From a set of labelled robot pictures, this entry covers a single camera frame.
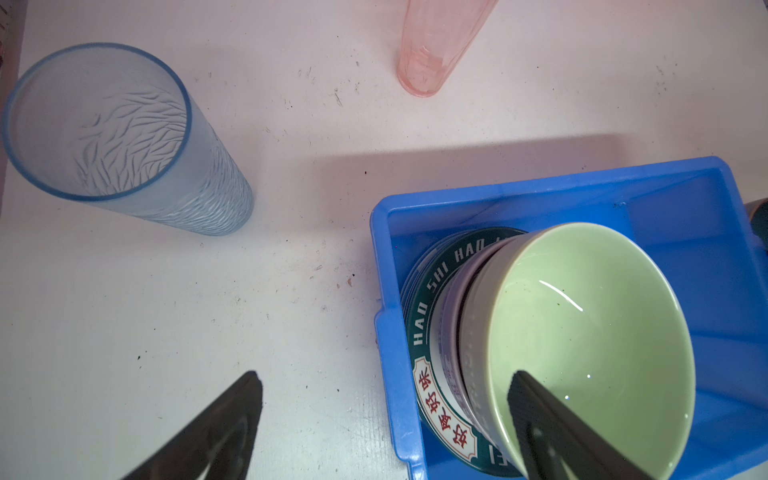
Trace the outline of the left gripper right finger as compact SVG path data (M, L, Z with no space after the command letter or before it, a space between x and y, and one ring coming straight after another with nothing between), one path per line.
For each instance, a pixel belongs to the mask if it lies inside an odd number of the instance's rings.
M647 479L530 373L514 373L507 394L528 479Z

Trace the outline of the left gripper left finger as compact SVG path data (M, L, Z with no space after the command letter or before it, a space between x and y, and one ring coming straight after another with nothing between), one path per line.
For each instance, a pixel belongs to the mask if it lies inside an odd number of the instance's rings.
M263 408L263 385L245 372L128 479L244 479Z

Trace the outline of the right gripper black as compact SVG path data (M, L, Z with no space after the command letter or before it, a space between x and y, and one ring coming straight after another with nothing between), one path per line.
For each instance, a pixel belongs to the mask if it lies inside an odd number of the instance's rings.
M754 200L744 205L753 233L768 247L768 198Z

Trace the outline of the blue plastic bin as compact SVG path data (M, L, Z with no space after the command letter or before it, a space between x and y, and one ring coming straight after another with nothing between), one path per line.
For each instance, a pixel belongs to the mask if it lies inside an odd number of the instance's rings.
M503 228L592 222L634 240L674 288L696 361L696 407L677 479L725 479L767 459L767 253L729 166L705 157L539 180L393 195L371 216L382 308L375 319L392 443L412 479L479 479L424 418L411 350L426 322L403 295L439 285Z

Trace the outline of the light green bowl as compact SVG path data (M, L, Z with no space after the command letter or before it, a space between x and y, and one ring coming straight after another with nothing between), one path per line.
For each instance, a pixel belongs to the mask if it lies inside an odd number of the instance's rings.
M683 310L611 228L568 223L504 244L467 290L458 355L477 426L517 468L507 394L521 370L651 477L669 478L682 457L696 386Z

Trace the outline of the grey lilac bowl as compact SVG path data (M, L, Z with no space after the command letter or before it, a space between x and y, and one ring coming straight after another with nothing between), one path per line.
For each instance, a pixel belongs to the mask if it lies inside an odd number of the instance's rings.
M464 302L468 289L479 274L480 269L503 246L512 241L512 237L501 239L486 245L471 256L465 258L448 279L444 290L438 295L433 310L431 352L437 356L434 361L438 368L441 389L447 395L448 403L459 416L474 427L479 434L485 432L473 413L467 388L462 379L459 358L459 327Z

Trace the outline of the white plate with green rim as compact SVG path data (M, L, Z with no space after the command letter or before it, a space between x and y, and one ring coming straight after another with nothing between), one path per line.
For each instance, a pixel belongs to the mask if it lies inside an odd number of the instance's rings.
M401 288L417 402L431 479L520 478L522 474L476 428L446 379L440 355L440 323L450 283L474 257L491 253L524 232L494 227L454 233L419 259Z

